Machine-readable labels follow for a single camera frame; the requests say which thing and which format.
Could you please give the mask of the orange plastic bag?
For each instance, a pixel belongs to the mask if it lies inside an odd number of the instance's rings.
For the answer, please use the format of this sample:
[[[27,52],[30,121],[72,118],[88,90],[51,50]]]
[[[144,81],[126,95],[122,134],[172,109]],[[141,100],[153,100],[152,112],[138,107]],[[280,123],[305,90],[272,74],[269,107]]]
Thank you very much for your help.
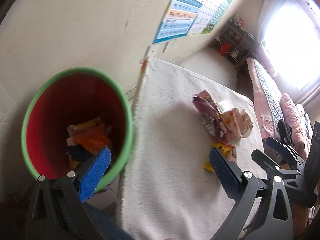
[[[74,141],[84,147],[85,150],[96,155],[103,148],[111,146],[111,139],[108,137],[111,126],[99,124],[86,131],[80,132],[73,136]]]

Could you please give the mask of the yellow medicine box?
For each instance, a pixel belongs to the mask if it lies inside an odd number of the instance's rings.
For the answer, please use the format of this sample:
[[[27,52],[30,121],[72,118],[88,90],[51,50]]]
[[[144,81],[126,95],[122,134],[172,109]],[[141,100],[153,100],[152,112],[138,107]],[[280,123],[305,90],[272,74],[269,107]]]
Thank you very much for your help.
[[[69,138],[66,139],[67,145],[68,146],[74,146],[77,143],[74,141],[73,136],[81,133],[81,132],[85,132],[99,124],[102,123],[102,120],[100,118],[95,118],[92,120],[89,120],[83,124],[78,124],[78,125],[70,125],[67,127],[67,132],[69,134]]]

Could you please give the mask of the purple foil candy wrapper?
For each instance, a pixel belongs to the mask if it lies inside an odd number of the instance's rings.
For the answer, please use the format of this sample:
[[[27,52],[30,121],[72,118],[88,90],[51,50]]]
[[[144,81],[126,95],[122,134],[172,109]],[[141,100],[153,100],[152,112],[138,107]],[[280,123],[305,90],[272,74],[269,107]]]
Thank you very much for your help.
[[[199,111],[207,132],[218,139],[226,139],[227,128],[222,122],[220,112],[210,94],[203,90],[199,94],[193,95],[193,104]]]

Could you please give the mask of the bed with plaid quilt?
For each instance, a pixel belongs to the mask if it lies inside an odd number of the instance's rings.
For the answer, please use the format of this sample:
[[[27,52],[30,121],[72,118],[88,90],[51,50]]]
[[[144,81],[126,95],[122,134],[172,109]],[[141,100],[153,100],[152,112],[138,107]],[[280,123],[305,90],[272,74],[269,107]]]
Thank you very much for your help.
[[[253,85],[254,111],[261,137],[280,140],[278,122],[284,119],[280,106],[281,92],[259,61],[249,57],[246,62]]]

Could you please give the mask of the yellow Sable biscuit wrapper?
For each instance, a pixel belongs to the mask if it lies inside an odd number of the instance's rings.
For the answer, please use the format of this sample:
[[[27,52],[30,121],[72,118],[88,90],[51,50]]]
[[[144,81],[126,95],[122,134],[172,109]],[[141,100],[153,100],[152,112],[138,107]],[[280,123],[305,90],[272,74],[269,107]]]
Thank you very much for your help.
[[[216,142],[212,144],[212,149],[209,152],[209,159],[204,162],[203,168],[210,172],[218,172],[221,167],[224,167],[226,159],[230,160],[233,146]]]

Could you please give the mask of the red container on shelf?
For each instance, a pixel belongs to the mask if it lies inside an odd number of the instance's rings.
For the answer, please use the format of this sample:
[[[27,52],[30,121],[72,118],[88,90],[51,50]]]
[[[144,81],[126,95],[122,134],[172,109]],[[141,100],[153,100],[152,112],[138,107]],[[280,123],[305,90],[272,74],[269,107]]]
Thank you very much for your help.
[[[229,44],[228,42],[223,42],[220,44],[220,49],[218,50],[218,53],[220,55],[225,55],[227,53],[229,53],[229,50],[231,48],[231,44]]]

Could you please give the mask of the black metal shelf rack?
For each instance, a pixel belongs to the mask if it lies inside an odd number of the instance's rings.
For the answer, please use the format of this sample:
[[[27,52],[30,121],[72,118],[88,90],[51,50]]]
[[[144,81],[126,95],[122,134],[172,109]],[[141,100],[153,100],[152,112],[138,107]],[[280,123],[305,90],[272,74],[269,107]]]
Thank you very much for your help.
[[[227,21],[210,47],[218,52],[220,44],[223,42],[228,42],[232,46],[229,53],[221,56],[231,61],[237,69],[246,64],[246,59],[259,47],[259,43],[255,37],[239,26],[233,19]]]

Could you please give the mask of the brown paper wrapper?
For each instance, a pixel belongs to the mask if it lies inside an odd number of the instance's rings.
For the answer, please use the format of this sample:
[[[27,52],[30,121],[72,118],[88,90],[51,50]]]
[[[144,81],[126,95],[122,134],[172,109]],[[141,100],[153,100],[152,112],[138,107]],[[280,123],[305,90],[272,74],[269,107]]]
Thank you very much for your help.
[[[247,138],[251,134],[253,122],[244,109],[240,111],[240,133],[242,138]]]

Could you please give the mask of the pink white stick wrapper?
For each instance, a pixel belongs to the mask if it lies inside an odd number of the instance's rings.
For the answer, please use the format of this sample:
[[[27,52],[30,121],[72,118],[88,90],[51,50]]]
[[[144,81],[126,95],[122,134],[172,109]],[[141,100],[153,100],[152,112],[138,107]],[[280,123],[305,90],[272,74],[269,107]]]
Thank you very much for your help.
[[[232,146],[228,155],[228,159],[234,163],[237,163],[236,146]]]

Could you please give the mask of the dark blue cookie wrapper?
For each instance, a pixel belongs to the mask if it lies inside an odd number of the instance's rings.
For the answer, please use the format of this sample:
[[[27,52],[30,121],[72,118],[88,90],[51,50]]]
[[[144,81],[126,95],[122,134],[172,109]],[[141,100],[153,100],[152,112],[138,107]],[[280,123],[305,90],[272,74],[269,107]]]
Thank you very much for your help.
[[[81,163],[86,162],[89,158],[93,156],[91,152],[87,151],[80,144],[69,146],[67,154],[70,155],[74,161],[78,161]]]

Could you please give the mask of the strawberry pink carton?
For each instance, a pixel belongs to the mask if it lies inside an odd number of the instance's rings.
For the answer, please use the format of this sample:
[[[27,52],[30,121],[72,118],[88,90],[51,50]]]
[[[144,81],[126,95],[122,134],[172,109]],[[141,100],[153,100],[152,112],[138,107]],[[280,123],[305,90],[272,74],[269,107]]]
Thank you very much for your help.
[[[222,112],[220,118],[227,129],[227,137],[229,140],[242,138],[243,119],[237,108]]]

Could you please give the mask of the white chart wall poster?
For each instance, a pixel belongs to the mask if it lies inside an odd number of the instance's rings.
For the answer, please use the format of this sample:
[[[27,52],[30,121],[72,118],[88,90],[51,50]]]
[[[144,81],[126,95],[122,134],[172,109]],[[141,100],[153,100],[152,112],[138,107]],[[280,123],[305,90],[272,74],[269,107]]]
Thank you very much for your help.
[[[202,3],[187,35],[201,34],[217,10],[220,0],[197,0]]]

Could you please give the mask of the green number wall poster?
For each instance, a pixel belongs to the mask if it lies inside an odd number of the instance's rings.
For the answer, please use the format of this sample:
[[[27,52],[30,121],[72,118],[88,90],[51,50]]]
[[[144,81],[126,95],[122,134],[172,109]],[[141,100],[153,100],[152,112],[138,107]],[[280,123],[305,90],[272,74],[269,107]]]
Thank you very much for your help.
[[[214,5],[213,14],[201,34],[210,33],[226,12],[232,0],[211,0]]]

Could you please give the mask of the white blue milk carton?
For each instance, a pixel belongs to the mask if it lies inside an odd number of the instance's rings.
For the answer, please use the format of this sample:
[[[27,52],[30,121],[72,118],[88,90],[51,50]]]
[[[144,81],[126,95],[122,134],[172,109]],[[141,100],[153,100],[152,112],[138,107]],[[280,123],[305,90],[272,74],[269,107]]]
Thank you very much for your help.
[[[234,108],[232,102],[228,99],[225,99],[225,100],[218,102],[217,107],[221,113],[231,111]]]

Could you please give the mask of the blue pinyin wall poster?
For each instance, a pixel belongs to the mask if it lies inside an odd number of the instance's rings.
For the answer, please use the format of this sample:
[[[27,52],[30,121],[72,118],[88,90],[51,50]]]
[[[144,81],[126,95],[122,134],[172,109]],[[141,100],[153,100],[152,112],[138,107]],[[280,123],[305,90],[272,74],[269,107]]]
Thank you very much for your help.
[[[202,6],[201,0],[171,0],[152,43],[186,36]]]

